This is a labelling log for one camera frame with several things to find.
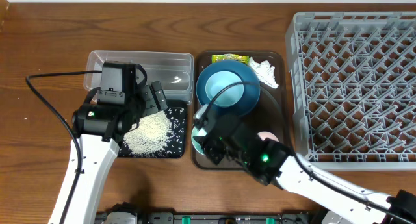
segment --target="wood grain surface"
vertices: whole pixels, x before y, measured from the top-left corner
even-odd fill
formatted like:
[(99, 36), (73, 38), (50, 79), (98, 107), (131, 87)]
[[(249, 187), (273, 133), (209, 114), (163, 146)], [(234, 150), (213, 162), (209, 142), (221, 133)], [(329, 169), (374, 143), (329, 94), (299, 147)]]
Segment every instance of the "wood grain surface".
[[(208, 49), (270, 50), (285, 58), (284, 34), (296, 12), (397, 10), (416, 10), (416, 5), (12, 3), (0, 34), (0, 223), (46, 223), (68, 164), (70, 137), (30, 92), (26, 75), (85, 70), (89, 52), (96, 49), (188, 52), (194, 57)], [(286, 82), (291, 116), (289, 74)], [(82, 76), (34, 84), (67, 119), (86, 95)], [(188, 143), (180, 159), (117, 159), (99, 210), (123, 201), (144, 210), (177, 212), (319, 208), (242, 172), (202, 171), (192, 164), (190, 147)], [(412, 171), (335, 174), (391, 195), (401, 188), (416, 193)]]

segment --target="crumpled tissue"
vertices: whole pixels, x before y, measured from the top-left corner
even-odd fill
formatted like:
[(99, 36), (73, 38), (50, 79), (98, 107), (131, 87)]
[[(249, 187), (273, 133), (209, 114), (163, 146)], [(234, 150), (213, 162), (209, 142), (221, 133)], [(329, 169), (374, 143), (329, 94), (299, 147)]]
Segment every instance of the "crumpled tissue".
[(261, 82), (272, 88), (278, 88), (279, 84), (276, 83), (274, 78), (274, 66), (272, 66), (270, 62), (266, 60), (262, 63), (257, 63), (253, 60), (253, 58), (250, 58), (248, 65), (254, 70), (257, 78), (259, 78)]

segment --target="black tray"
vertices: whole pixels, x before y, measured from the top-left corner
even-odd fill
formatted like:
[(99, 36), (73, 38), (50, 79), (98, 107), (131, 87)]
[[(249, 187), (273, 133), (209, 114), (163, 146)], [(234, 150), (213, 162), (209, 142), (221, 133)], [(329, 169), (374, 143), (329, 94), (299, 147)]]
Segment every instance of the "black tray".
[(188, 106), (183, 101), (168, 100), (169, 108), (164, 111), (168, 119), (173, 122), (171, 117), (179, 120), (176, 127), (172, 128), (175, 132), (175, 139), (167, 142), (167, 146), (163, 150), (156, 151), (147, 155), (132, 155), (129, 146), (123, 142), (118, 152), (118, 157), (133, 158), (180, 158), (185, 152), (185, 141), (187, 139), (187, 113)]
[[(281, 56), (272, 51), (206, 51), (199, 55), (198, 64), (195, 71), (196, 81), (204, 68), (211, 64), (212, 55), (222, 55), (226, 53), (233, 53), (237, 55), (244, 55), (253, 57), (256, 62), (269, 61), (275, 67), (274, 76), (276, 82), (279, 84), (277, 89), (273, 89), (262, 82), (261, 86), (266, 88), (281, 105), (283, 114), (287, 115), (287, 98), (286, 98), (286, 82), (285, 82), (285, 66)], [(194, 98), (194, 112), (196, 112), (201, 105), (197, 98)], [(279, 119), (276, 114), (276, 109), (273, 107), (271, 100), (264, 94), (260, 94), (260, 100), (256, 107), (247, 115), (243, 117), (243, 122), (247, 124), (253, 131), (261, 132), (268, 131), (275, 134), (282, 143), (287, 142), (283, 131), (287, 131), (289, 126), (284, 126), (283, 121)], [(191, 152), (193, 163), (201, 169), (213, 170), (242, 170), (242, 168), (233, 161), (228, 161), (226, 158), (214, 165), (207, 157), (199, 154), (193, 147)]]

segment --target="gray dish rack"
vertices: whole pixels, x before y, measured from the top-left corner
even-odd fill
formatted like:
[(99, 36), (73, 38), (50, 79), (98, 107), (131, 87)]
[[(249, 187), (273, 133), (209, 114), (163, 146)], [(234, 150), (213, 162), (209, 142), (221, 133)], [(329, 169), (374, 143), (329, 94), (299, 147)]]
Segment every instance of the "gray dish rack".
[(328, 170), (416, 169), (416, 12), (299, 12), (296, 149)]

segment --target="clear plastic container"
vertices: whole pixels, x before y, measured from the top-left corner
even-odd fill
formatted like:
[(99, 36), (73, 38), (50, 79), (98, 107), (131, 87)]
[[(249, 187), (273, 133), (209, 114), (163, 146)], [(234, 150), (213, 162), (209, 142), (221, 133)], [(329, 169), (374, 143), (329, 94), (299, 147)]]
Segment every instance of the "clear plastic container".
[[(87, 71), (101, 71), (108, 61), (140, 64), (148, 74), (148, 84), (160, 81), (168, 100), (180, 100), (188, 105), (194, 95), (194, 57), (189, 53), (145, 51), (92, 51), (86, 65)], [(101, 74), (87, 74), (84, 88), (91, 90), (101, 83)]]

